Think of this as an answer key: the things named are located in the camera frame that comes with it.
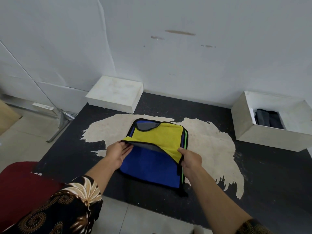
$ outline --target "white box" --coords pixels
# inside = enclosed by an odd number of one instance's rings
[[[256,125],[257,109],[278,112],[285,130]],[[312,147],[312,109],[303,99],[244,91],[231,111],[237,140],[296,152]]]
[[[134,113],[143,93],[143,83],[102,76],[85,96],[93,106]]]

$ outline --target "black patterned sleeve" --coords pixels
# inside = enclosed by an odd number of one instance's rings
[[[273,234],[273,232],[253,218],[241,225],[236,234]]]
[[[91,233],[102,203],[95,181],[77,177],[3,233]]]

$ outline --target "black tabletop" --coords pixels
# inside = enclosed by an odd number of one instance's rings
[[[125,113],[86,104],[33,172],[60,182],[85,174],[102,158],[92,151],[105,149],[105,142],[87,143],[81,140],[82,131],[115,114]],[[312,159],[306,149],[297,153],[235,140],[227,108],[143,93],[135,114],[176,122],[185,117],[212,122],[233,139],[234,160],[245,179],[241,199],[236,197],[236,183],[229,185],[226,194],[275,233],[312,232]],[[180,197],[169,188],[132,179],[117,170],[104,195],[209,228],[192,188],[185,184],[185,190],[189,196]]]

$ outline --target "beige patch on table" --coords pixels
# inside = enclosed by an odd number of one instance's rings
[[[93,122],[84,130],[81,139],[86,142],[105,141],[106,146],[127,136],[132,123],[138,119],[174,122],[172,118],[153,117],[148,115],[116,114],[109,118]],[[183,126],[189,132],[188,149],[202,156],[203,168],[216,180],[224,178],[225,189],[229,184],[237,184],[236,196],[241,198],[244,193],[244,177],[234,161],[235,144],[231,137],[211,122],[198,119],[184,118],[184,121],[175,123]],[[94,151],[98,156],[105,156],[106,150]]]

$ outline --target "yellow cloth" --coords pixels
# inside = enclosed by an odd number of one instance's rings
[[[177,149],[181,145],[182,132],[182,126],[162,122],[158,127],[149,131],[139,131],[135,128],[132,137],[127,136],[123,140],[153,143],[179,163],[181,153]]]

